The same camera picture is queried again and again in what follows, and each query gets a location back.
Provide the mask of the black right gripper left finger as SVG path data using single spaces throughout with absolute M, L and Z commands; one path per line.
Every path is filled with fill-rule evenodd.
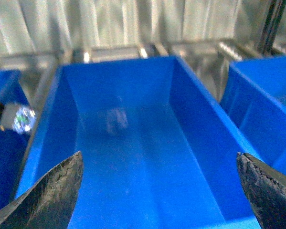
M 0 210 L 0 229 L 65 229 L 83 180 L 80 151 L 46 172 L 31 188 Z

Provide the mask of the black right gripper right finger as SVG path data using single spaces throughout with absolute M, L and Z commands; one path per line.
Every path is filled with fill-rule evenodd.
M 249 153 L 237 153 L 242 189 L 263 229 L 286 229 L 286 175 Z

